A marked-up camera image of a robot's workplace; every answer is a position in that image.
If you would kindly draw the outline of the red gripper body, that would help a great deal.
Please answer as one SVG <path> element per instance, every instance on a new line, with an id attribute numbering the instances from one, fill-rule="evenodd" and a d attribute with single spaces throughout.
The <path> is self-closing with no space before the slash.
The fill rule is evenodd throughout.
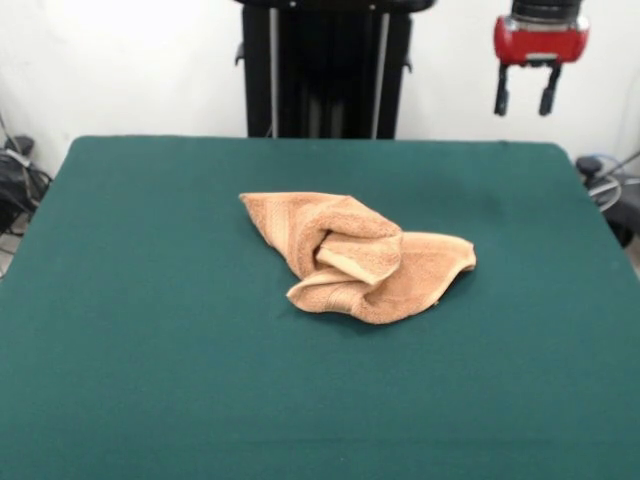
<path id="1" fill-rule="evenodd" d="M 589 22 L 578 17 L 569 23 L 535 23 L 500 16 L 494 27 L 494 50 L 502 65 L 574 63 L 589 37 Z"/>

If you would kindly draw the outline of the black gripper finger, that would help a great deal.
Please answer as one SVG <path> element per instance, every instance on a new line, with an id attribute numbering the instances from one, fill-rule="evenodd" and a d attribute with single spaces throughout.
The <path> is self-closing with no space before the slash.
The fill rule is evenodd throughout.
<path id="1" fill-rule="evenodd" d="M 494 114 L 505 116 L 509 103 L 508 70 L 509 64 L 501 63 L 498 70 L 498 84 L 496 90 Z"/>
<path id="2" fill-rule="evenodd" d="M 542 92 L 542 97 L 539 105 L 539 115 L 548 116 L 553 109 L 557 84 L 561 76 L 561 65 L 551 65 L 551 71 L 548 83 Z"/>

